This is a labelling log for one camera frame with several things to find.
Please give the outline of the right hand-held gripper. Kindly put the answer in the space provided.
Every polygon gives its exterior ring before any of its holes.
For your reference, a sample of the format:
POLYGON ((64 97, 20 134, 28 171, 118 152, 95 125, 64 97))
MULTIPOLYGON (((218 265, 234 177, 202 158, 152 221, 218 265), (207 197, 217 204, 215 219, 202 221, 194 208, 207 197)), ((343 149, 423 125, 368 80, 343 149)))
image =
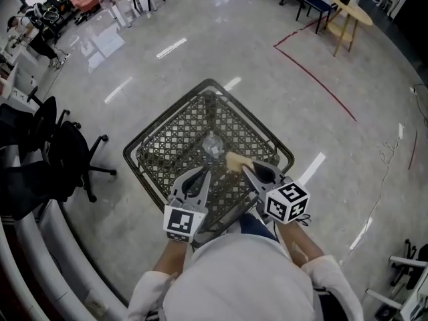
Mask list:
POLYGON ((253 168, 243 165, 242 173, 263 204, 263 217, 288 224, 305 214, 310 193, 276 166, 255 160, 253 168))

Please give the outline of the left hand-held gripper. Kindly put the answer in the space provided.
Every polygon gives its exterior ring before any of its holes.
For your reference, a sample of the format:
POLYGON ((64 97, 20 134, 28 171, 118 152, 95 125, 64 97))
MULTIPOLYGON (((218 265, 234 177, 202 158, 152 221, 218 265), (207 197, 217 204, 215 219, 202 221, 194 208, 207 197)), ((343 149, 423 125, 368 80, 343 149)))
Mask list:
POLYGON ((163 230, 168 239, 193 241, 208 214, 205 204, 210 182, 208 167, 197 167, 177 177, 164 209, 163 230))

